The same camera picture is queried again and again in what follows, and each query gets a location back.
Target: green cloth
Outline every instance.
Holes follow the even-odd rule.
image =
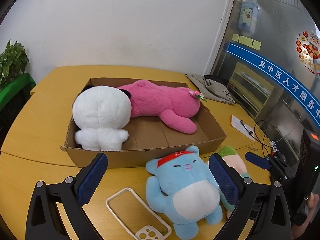
[[[236,155],[237,151],[233,149],[231,146],[225,146],[218,153],[221,157],[224,157],[228,155]]]
[[[33,83],[33,87],[36,86],[35,81],[32,79],[29,73],[24,73],[18,75],[11,83],[6,85],[0,91],[0,111],[2,111],[5,105],[29,83]]]

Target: red headband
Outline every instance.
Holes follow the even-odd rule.
[[[170,155],[168,155],[168,156],[166,156],[166,157],[163,157],[162,159],[160,159],[160,160],[158,161],[158,166],[157,166],[157,168],[159,168],[162,164],[165,164],[165,163],[168,162],[168,161],[171,161],[171,160],[173,160],[173,159],[175,159],[175,158],[178,158],[178,157],[181,156],[181,155],[190,154],[190,153],[193,153],[193,152],[181,151],[181,152],[172,153],[172,154],[170,154]]]

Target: plush toy arm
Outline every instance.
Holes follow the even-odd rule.
[[[82,134],[81,130],[75,132],[75,141],[77,144],[82,144],[81,143],[81,134]]]
[[[183,133],[195,133],[197,126],[189,118],[176,115],[173,110],[166,109],[160,115],[160,119],[172,129]]]
[[[118,134],[121,139],[121,142],[125,142],[129,138],[129,133],[127,130],[118,130]]]
[[[164,213],[167,197],[162,194],[160,182],[156,176],[149,177],[147,180],[146,198],[148,205],[152,210]]]
[[[208,175],[208,181],[214,185],[216,188],[219,188],[219,185],[216,181],[216,179],[214,178],[214,176],[212,175],[210,169],[209,169],[209,166],[207,166],[206,164],[205,165],[205,168],[207,169],[207,175]]]

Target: clear phone case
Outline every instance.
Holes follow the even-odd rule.
[[[172,232],[132,188],[124,188],[106,200],[106,206],[136,240],[163,240]]]

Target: white plush toy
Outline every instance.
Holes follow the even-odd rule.
[[[122,130],[131,115],[130,93],[107,86],[86,86],[72,107],[81,129],[75,141],[85,150],[120,151],[129,133]]]

